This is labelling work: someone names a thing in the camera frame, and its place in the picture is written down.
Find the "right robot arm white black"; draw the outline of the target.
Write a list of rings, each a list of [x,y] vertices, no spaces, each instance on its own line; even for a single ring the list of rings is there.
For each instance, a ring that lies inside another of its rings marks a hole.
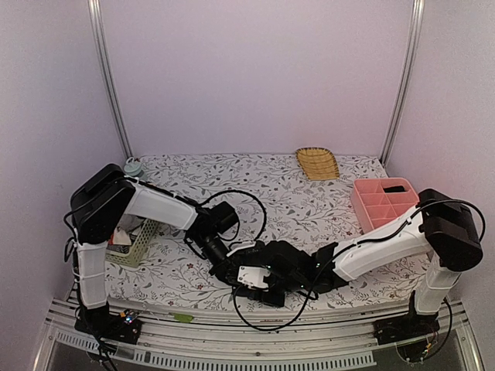
[[[286,241],[267,243],[252,262],[241,265],[238,280],[248,298],[280,308],[289,292],[314,300],[368,271],[431,251],[425,282],[415,290],[413,309],[399,325],[405,336],[415,337],[428,327],[430,315],[461,273],[482,260],[486,220],[477,226],[473,219],[480,212],[470,202],[425,189],[404,214],[353,240],[329,243],[312,254]]]

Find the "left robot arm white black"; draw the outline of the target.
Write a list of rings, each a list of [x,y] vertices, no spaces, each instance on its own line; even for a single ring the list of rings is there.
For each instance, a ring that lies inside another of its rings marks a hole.
[[[80,296],[88,308],[84,321],[98,335],[109,335],[115,320],[102,307],[105,290],[105,255],[108,241],[124,215],[168,224],[185,233],[211,263],[210,273],[233,287],[239,284],[240,263],[220,235],[234,226],[237,214],[226,202],[213,208],[126,176],[108,164],[86,181],[70,198],[77,242]]]

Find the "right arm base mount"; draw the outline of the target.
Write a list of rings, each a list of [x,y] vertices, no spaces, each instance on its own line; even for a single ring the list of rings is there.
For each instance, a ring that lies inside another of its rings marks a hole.
[[[410,312],[405,315],[385,318],[373,322],[373,335],[379,345],[431,335],[440,329],[438,312],[434,315],[418,315]]]

